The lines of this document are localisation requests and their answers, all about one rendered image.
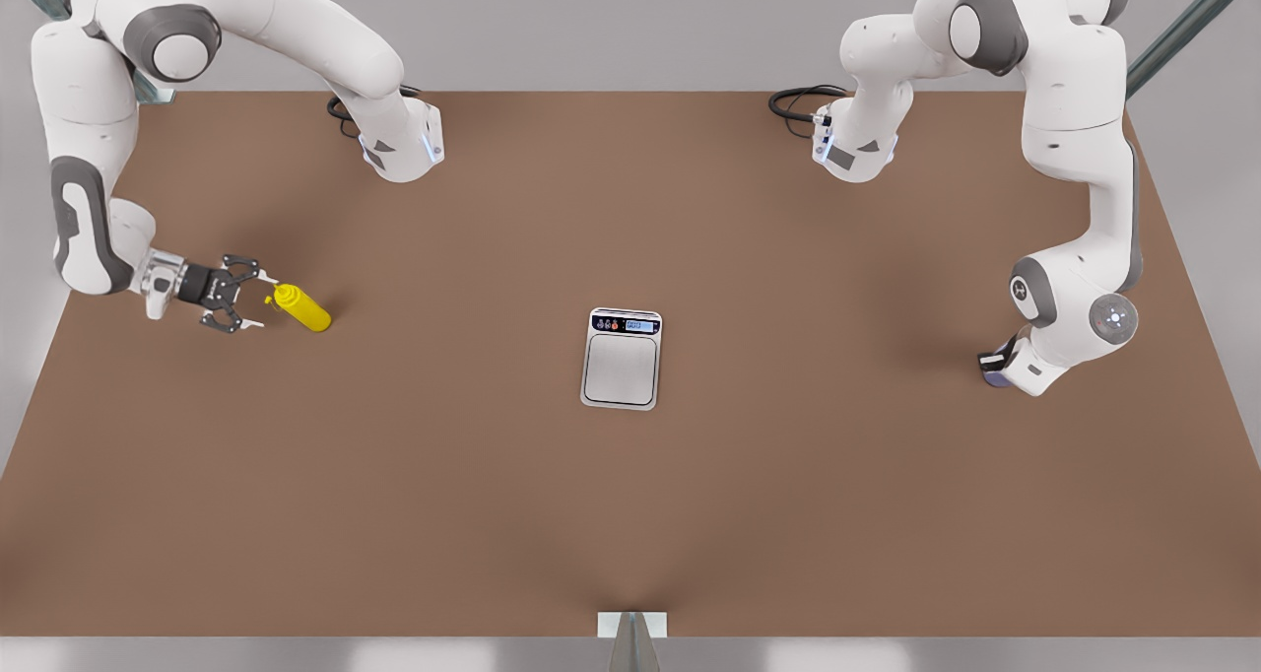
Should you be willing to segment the yellow sauce bottle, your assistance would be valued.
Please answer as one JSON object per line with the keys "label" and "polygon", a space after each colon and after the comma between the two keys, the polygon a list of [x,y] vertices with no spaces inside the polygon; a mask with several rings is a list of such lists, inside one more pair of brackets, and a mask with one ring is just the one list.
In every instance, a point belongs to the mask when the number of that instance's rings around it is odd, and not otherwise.
{"label": "yellow sauce bottle", "polygon": [[310,332],[325,332],[332,327],[330,313],[293,282],[275,282],[272,294],[264,301],[277,311],[286,311]]}

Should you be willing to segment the silver digital kitchen scale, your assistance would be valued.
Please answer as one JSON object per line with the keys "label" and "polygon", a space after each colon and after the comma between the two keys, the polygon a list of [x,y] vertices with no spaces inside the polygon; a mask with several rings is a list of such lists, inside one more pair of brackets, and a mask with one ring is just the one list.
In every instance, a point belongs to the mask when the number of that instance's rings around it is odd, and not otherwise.
{"label": "silver digital kitchen scale", "polygon": [[581,402],[603,408],[653,410],[662,325],[656,311],[593,309],[588,318]]}

